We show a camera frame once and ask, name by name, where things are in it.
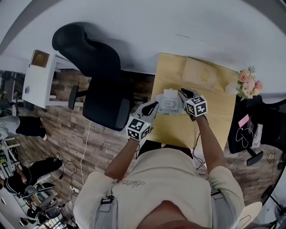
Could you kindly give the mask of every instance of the light wood tabletop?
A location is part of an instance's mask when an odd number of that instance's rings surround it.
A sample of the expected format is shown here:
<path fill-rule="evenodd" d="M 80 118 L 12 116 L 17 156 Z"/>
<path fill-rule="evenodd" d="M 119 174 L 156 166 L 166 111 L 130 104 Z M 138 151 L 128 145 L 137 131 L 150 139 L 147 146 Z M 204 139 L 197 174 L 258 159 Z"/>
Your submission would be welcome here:
<path fill-rule="evenodd" d="M 217 69 L 217 82 L 214 90 L 206 90 L 182 80 L 187 57 L 160 54 L 151 99 L 162 94 L 164 89 L 191 88 L 203 95 L 207 100 L 208 113 L 206 117 L 210 127 L 224 149 L 230 130 L 236 95 L 227 94 L 225 86 L 234 81 L 236 73 L 230 69 L 207 63 Z M 148 140 L 193 148 L 199 135 L 196 122 L 192 122 L 187 114 L 164 115 L 158 113 L 154 120 L 154 129 L 147 135 Z M 198 149 L 202 149 L 198 140 Z"/>

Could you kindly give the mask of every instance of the flower bouquet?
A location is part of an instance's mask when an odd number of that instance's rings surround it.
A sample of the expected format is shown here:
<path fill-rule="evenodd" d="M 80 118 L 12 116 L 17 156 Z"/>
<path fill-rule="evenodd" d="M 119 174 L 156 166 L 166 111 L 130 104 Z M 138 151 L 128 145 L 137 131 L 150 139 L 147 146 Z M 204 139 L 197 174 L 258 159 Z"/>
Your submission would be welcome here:
<path fill-rule="evenodd" d="M 260 91 L 263 89 L 263 84 L 261 81 L 256 80 L 254 72 L 254 67 L 249 67 L 248 69 L 237 72 L 237 82 L 229 84 L 226 87 L 226 91 L 229 93 L 231 91 L 230 88 L 235 87 L 236 94 L 241 97 L 241 100 L 251 99 L 253 96 L 259 95 Z"/>

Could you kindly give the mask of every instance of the white t-shirt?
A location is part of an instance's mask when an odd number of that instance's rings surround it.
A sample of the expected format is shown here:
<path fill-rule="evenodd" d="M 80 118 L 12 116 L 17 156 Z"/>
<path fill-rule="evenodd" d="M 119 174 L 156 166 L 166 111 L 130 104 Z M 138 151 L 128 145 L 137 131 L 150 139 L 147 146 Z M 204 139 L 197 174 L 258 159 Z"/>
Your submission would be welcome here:
<path fill-rule="evenodd" d="M 237 217 L 244 207 L 241 188 L 230 170 L 216 167 L 204 180 L 189 156 L 180 150 L 161 148 L 140 155 L 132 172 L 118 184 L 100 172 L 91 173 L 74 206 L 79 228 L 90 228 L 92 210 L 99 207 L 111 187 L 118 201 L 118 229 L 137 228 L 164 200 L 173 202 L 189 221 L 211 228 L 210 193 L 216 189 L 232 202 Z"/>

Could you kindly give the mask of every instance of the white table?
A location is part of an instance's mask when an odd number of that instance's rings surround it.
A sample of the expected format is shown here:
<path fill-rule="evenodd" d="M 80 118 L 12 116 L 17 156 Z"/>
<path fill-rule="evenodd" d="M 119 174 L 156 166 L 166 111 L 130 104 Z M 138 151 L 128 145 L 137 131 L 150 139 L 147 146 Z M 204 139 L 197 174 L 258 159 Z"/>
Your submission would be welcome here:
<path fill-rule="evenodd" d="M 54 72 L 60 72 L 60 69 L 67 68 L 78 70 L 74 64 L 56 54 L 50 54 L 45 68 L 30 64 L 25 75 L 22 99 L 42 108 L 46 106 L 68 106 L 68 102 L 50 101 L 50 98 L 56 98 L 55 95 L 50 94 Z M 75 106 L 83 106 L 83 103 L 76 102 Z"/>

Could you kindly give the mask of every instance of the desk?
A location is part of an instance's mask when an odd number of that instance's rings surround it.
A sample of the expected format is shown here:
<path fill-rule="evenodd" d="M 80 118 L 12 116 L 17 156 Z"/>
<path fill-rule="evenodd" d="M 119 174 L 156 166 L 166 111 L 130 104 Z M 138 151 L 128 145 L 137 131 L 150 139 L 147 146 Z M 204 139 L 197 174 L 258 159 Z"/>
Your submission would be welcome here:
<path fill-rule="evenodd" d="M 236 100 L 236 95 L 225 93 L 224 87 L 234 80 L 235 72 L 210 64 L 217 68 L 218 80 L 213 91 L 206 91 L 182 80 L 186 60 L 187 57 L 183 56 L 160 54 L 151 99 L 154 100 L 155 96 L 163 93 L 164 89 L 180 90 L 186 87 L 196 90 L 207 100 L 208 114 L 206 114 L 206 117 L 219 141 L 220 147 L 224 149 Z M 164 115 L 158 113 L 154 120 L 154 129 L 147 135 L 147 139 L 164 144 L 193 148 L 198 134 L 199 130 L 196 122 L 192 122 L 187 114 Z M 202 149 L 200 139 L 197 148 Z"/>
<path fill-rule="evenodd" d="M 50 101 L 50 98 L 56 98 L 56 96 L 50 95 L 54 72 L 60 72 L 60 69 L 63 68 L 78 70 L 71 62 L 59 58 L 56 54 L 50 54 L 45 68 L 29 65 L 26 71 L 22 99 L 42 108 L 46 106 L 68 106 L 68 102 Z M 29 87 L 29 93 L 25 92 L 27 87 Z M 76 102 L 75 106 L 83 106 L 83 103 Z"/>

